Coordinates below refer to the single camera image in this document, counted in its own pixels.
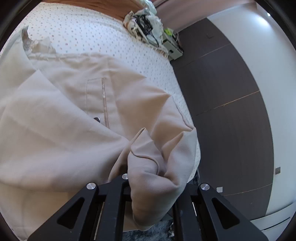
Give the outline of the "beige zip jacket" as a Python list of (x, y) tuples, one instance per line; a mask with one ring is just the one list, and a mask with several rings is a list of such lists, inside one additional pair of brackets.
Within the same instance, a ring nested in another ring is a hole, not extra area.
[(1, 213), (27, 240), (71, 196), (127, 174), (126, 230), (159, 222), (196, 171), (197, 131), (120, 60), (58, 54), (27, 29), (1, 56)]

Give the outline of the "white bedside drawer cabinet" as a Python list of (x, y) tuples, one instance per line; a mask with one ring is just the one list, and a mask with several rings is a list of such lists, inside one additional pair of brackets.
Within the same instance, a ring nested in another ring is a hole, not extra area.
[(176, 60), (183, 56), (184, 51), (182, 50), (180, 45), (177, 43), (173, 36), (169, 36), (165, 32), (163, 32), (163, 46), (168, 51), (168, 59), (170, 61)]

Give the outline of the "right pink curtain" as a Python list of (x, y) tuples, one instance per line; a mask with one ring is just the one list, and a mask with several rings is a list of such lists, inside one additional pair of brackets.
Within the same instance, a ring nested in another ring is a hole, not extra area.
[(163, 27), (179, 32), (220, 11), (254, 3), (249, 0), (168, 0), (153, 1)]

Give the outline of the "orange brown quilt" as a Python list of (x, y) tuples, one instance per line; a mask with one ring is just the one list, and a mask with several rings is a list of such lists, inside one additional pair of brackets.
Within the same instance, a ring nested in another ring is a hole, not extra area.
[(139, 1), (135, 0), (46, 0), (43, 2), (91, 9), (121, 21), (131, 11), (136, 13), (144, 8)]

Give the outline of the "white dotted bed sheet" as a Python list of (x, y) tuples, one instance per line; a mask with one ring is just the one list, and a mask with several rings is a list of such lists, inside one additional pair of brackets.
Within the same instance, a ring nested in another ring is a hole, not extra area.
[(197, 131), (166, 57), (102, 13), (39, 4), (17, 27), (1, 78), (2, 178), (106, 180), (128, 155), (191, 178)]

